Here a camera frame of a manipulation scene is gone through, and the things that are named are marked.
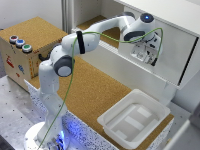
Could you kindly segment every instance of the brown box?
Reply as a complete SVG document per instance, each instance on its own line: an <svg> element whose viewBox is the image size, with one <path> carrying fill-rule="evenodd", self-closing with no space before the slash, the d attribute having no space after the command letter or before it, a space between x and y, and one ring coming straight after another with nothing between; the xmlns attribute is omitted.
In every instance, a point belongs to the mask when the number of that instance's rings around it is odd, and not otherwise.
<svg viewBox="0 0 200 150"><path fill-rule="evenodd" d="M32 46L32 53L25 54L9 42L12 35L25 40ZM54 44L61 41L67 33L36 17L0 31L0 51L6 74L27 90L27 81L38 75L40 60L38 54L46 57Z"/></svg>

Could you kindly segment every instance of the brown work surface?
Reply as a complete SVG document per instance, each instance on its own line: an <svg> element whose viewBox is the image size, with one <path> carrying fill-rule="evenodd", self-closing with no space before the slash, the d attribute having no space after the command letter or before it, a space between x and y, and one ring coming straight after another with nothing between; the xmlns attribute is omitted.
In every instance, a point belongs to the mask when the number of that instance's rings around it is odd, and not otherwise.
<svg viewBox="0 0 200 150"><path fill-rule="evenodd" d="M85 29L89 28L92 24L94 24L96 22L99 22L101 20L104 20L104 19L106 19L106 18L103 17L103 16L97 16L97 17L95 17L95 18L93 18L93 19L91 19L91 20L89 20L87 22L84 22L84 23L78 25L77 27L80 28L81 30L85 30ZM112 37L114 39L117 39L117 40L120 39L120 30L119 30L119 28L112 28L110 30L104 31L103 34L106 34L106 35L108 35L108 36L110 36L110 37ZM113 40L111 40L111 39L109 39L109 38L107 38L105 36L101 36L101 40L106 42L106 43L108 43L108 44L110 44L110 45L112 45L113 47L116 47L116 48L119 47L119 43L118 42L113 41Z"/></svg>
<svg viewBox="0 0 200 150"><path fill-rule="evenodd" d="M80 57L76 57L75 62L74 79L66 99L68 109L120 150L123 149L104 133L102 126L97 122L97 118L131 92L131 89L88 64ZM70 77L60 78L58 94L62 99L65 97L69 81ZM30 80L30 83L36 88L40 87L38 77ZM173 116L169 115L137 150L145 150L172 119Z"/></svg>
<svg viewBox="0 0 200 150"><path fill-rule="evenodd" d="M0 37L9 43L9 38L17 35L19 39L30 44L33 51L60 40L67 33L48 23L40 17L27 20L5 30L0 31Z"/></svg>

